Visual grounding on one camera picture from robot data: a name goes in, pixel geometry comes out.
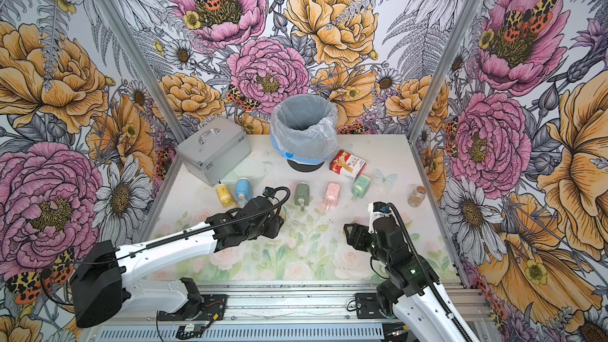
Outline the floral table mat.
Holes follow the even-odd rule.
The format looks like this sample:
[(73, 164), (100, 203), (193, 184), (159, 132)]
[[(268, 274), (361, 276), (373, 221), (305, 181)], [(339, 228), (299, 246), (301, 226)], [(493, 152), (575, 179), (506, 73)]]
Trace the floral table mat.
[[(189, 277), (197, 283), (215, 281), (378, 281), (386, 272), (368, 253), (346, 243), (346, 223), (366, 224), (367, 205), (375, 200), (394, 203), (420, 255), (427, 259), (441, 280), (457, 279), (453, 261), (435, 221), (430, 205), (408, 205), (409, 190), (419, 184), (412, 173), (390, 173), (379, 169), (370, 173), (371, 185), (363, 199), (352, 199), (352, 185), (334, 174), (318, 171), (312, 175), (274, 171), (267, 162), (252, 170), (236, 169), (224, 184), (234, 191), (240, 178), (250, 181), (253, 195), (266, 187), (288, 186), (294, 192), (298, 183), (310, 187), (310, 204), (301, 212), (292, 196), (282, 209), (285, 224), (274, 239), (260, 237), (211, 255), (198, 256), (148, 275), (150, 280), (170, 281)], [(328, 183), (341, 186), (338, 204), (326, 212), (322, 206)]]

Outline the red white cardboard box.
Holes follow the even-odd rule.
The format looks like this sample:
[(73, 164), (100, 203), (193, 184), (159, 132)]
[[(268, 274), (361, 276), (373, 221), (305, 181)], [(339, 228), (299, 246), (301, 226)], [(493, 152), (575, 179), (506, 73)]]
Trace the red white cardboard box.
[(331, 160), (329, 170), (339, 176), (354, 181), (359, 177), (366, 165), (366, 160), (346, 152), (345, 150), (339, 150)]

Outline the black bin with plastic liner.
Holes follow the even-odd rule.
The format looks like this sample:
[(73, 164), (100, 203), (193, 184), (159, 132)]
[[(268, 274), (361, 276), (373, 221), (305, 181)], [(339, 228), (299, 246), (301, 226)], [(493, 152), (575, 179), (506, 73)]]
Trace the black bin with plastic liner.
[(292, 169), (314, 172), (337, 152), (338, 120), (334, 103), (318, 95), (294, 95), (272, 111), (272, 145)]

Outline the dark green pencil sharpener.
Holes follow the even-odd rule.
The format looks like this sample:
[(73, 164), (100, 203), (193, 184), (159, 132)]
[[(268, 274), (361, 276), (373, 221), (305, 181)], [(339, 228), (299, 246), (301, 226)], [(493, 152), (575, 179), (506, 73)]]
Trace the dark green pencil sharpener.
[(310, 187), (305, 182), (298, 183), (295, 188), (294, 202), (301, 212), (310, 204)]

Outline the blue pencil sharpener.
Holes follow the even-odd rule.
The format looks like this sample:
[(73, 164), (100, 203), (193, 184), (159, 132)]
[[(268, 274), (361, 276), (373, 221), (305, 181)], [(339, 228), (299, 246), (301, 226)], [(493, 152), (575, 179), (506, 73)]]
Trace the blue pencil sharpener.
[(235, 195), (239, 201), (249, 201), (252, 198), (252, 189), (250, 181), (243, 177), (240, 178), (235, 185)]

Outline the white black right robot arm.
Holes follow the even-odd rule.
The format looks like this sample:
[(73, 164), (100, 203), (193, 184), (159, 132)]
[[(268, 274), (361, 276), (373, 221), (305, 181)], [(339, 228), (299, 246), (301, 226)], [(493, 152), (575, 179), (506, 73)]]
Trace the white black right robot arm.
[(381, 313), (403, 322), (419, 341), (478, 341), (430, 264), (419, 255), (392, 203), (368, 204), (370, 224), (347, 223), (347, 244), (384, 265), (377, 286)]

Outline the silver metal case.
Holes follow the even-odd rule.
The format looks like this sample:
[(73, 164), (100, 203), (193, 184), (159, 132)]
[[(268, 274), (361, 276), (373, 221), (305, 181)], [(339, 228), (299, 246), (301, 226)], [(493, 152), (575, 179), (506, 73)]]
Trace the silver metal case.
[(245, 129), (217, 118), (177, 147), (188, 171), (214, 187), (251, 153)]

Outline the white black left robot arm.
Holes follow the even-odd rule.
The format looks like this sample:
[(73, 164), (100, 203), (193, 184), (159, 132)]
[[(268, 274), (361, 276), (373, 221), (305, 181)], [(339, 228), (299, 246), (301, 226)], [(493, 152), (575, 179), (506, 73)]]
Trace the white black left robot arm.
[(213, 215), (191, 229), (143, 244), (96, 244), (70, 278), (77, 326), (97, 326), (118, 314), (123, 303), (132, 298), (127, 286), (137, 279), (260, 236), (275, 238), (284, 223), (280, 212), (287, 200), (258, 196), (243, 208)]

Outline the mint green pencil sharpener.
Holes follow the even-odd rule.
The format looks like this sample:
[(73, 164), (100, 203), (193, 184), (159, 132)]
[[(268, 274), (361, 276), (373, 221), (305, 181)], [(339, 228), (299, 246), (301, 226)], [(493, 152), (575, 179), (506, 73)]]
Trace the mint green pencil sharpener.
[(371, 179), (363, 174), (359, 175), (351, 187), (352, 199), (363, 199), (371, 185)]

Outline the yellow pencil sharpener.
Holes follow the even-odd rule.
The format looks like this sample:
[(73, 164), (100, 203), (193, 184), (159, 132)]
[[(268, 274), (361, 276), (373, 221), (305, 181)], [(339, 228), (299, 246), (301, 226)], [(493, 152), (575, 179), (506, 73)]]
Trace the yellow pencil sharpener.
[(220, 204), (222, 204), (224, 208), (236, 206), (236, 201), (234, 200), (234, 197), (232, 196), (227, 185), (218, 183), (215, 191)]

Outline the pink pencil sharpener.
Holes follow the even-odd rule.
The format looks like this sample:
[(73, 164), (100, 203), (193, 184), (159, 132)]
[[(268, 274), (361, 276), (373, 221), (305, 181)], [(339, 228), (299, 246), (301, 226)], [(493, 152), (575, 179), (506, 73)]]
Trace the pink pencil sharpener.
[(340, 196), (341, 186), (337, 183), (330, 182), (326, 187), (323, 197), (322, 206), (326, 212), (337, 206)]

